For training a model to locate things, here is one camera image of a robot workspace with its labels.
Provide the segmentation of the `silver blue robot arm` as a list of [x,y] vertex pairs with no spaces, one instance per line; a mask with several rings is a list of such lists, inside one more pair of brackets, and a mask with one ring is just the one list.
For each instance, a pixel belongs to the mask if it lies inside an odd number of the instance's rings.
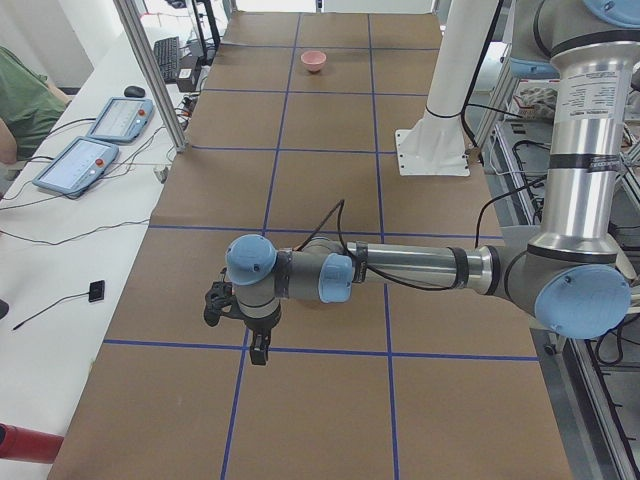
[[507,300],[544,329],[591,339],[618,326],[631,304],[608,223],[624,110],[639,61],[635,1],[520,1],[512,70],[560,78],[539,232],[517,250],[431,248],[330,241],[311,234],[279,250],[257,234],[234,240],[204,318],[251,330],[251,362],[267,362],[286,298],[345,302],[367,281],[422,291],[469,288]]

